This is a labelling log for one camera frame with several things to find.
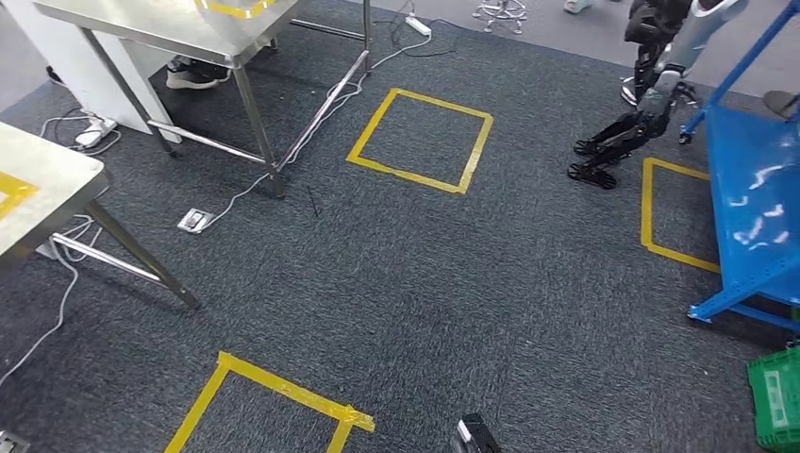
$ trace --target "green plastic crate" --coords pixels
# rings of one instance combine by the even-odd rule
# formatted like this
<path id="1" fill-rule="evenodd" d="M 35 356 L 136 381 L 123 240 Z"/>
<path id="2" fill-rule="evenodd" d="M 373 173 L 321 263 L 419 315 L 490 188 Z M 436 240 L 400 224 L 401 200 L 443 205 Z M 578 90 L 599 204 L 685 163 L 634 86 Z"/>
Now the green plastic crate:
<path id="1" fill-rule="evenodd" d="M 800 347 L 747 364 L 756 403 L 756 438 L 778 453 L 800 453 Z"/>

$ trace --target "sneaker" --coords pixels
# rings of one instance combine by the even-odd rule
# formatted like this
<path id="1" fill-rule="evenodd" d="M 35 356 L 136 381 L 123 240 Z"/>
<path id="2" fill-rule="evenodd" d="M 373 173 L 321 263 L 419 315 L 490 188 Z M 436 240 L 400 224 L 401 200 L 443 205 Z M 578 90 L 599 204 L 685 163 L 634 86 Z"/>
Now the sneaker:
<path id="1" fill-rule="evenodd" d="M 192 70 L 204 76 L 211 77 L 219 80 L 220 83 L 227 82 L 230 78 L 230 70 L 216 64 L 206 63 L 204 61 L 193 60 Z"/>
<path id="2" fill-rule="evenodd" d="M 590 7 L 594 0 L 567 0 L 564 3 L 564 10 L 572 14 L 578 14 L 580 11 Z"/>
<path id="3" fill-rule="evenodd" d="M 45 69 L 45 71 L 47 71 L 47 78 L 49 78 L 51 82 L 53 82 L 56 85 L 59 85 L 61 87 L 67 88 L 67 86 L 64 85 L 64 81 L 61 80 L 61 77 L 59 77 L 58 74 L 56 74 L 56 71 L 53 70 L 53 66 L 47 66 L 44 69 Z"/>
<path id="4" fill-rule="evenodd" d="M 208 90 L 220 84 L 213 75 L 204 74 L 196 60 L 191 63 L 170 61 L 167 65 L 167 87 L 173 90 Z"/>

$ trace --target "stainless steel table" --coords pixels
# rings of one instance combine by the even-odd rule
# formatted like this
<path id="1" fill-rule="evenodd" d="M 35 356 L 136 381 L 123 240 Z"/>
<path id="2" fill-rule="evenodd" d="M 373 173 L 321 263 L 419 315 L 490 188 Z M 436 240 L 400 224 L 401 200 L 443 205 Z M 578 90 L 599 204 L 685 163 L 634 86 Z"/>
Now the stainless steel table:
<path id="1" fill-rule="evenodd" d="M 277 173 L 294 158 L 303 142 L 311 134 L 333 100 L 341 93 L 347 82 L 363 64 L 369 71 L 371 47 L 370 0 L 363 0 L 363 33 L 314 24 L 293 19 L 297 11 L 310 0 L 238 0 L 239 4 L 252 3 L 250 8 L 233 8 L 220 2 L 232 0 L 35 0 L 42 14 L 77 25 L 94 48 L 98 57 L 119 84 L 141 118 L 148 124 L 158 145 L 171 156 L 175 155 L 170 145 L 156 129 L 167 130 L 182 137 L 204 143 L 227 153 L 264 163 L 272 175 L 272 190 L 282 195 L 283 187 Z M 237 14 L 219 12 L 227 9 Z M 258 106 L 250 87 L 244 64 L 264 46 L 275 43 L 275 35 L 286 24 L 310 28 L 324 33 L 364 42 L 364 50 L 358 56 L 345 77 L 325 100 L 281 159 L 275 158 L 272 146 L 264 131 Z M 192 59 L 200 59 L 230 68 L 239 87 L 251 127 L 256 134 L 260 156 L 233 146 L 192 133 L 177 126 L 154 121 L 136 98 L 105 49 L 97 41 L 93 30 L 103 31 L 134 42 L 151 45 Z"/>
<path id="2" fill-rule="evenodd" d="M 107 184 L 100 160 L 0 123 L 0 267 L 52 239 L 157 283 L 190 308 L 196 308 L 197 301 L 189 290 L 94 199 Z M 55 233 L 81 210 L 105 228 L 147 270 Z"/>

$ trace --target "black sneaker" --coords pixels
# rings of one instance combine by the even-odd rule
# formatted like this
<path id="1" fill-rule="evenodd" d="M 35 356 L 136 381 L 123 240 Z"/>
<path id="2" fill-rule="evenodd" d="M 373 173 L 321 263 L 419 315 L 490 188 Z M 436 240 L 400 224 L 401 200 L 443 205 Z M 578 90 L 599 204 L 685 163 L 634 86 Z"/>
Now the black sneaker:
<path id="1" fill-rule="evenodd" d="M 227 80 L 230 78 L 229 69 L 197 59 L 192 60 L 192 71 L 202 74 L 203 76 L 219 80 L 220 83 L 227 82 Z"/>
<path id="2" fill-rule="evenodd" d="M 167 65 L 167 87 L 173 90 L 207 90 L 230 78 L 230 70 L 196 59 L 174 59 Z"/>
<path id="3" fill-rule="evenodd" d="M 49 78 L 51 82 L 67 88 L 67 86 L 64 85 L 64 81 L 61 80 L 61 77 L 59 77 L 58 74 L 56 74 L 56 71 L 53 70 L 53 66 L 47 66 L 45 70 L 47 71 L 47 78 Z"/>

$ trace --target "black device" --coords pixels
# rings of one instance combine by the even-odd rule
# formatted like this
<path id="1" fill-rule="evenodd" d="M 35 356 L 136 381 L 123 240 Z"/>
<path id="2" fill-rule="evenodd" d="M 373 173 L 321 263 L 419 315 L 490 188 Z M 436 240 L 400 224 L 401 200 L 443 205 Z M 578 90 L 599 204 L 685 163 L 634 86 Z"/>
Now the black device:
<path id="1" fill-rule="evenodd" d="M 461 417 L 450 438 L 453 453 L 501 453 L 500 447 L 478 413 Z"/>

